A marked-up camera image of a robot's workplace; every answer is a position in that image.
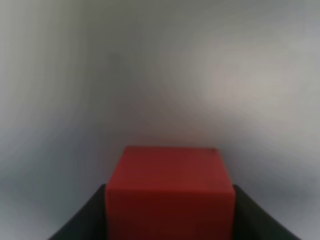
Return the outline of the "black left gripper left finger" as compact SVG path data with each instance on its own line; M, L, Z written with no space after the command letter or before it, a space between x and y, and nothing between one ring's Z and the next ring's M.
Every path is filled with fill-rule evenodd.
M101 185L88 202L50 239L107 240L105 189L106 185Z

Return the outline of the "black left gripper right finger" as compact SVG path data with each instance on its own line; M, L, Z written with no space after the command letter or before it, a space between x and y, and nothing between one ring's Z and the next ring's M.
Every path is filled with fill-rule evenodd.
M245 191L234 184L233 240L298 240L299 238L264 211Z

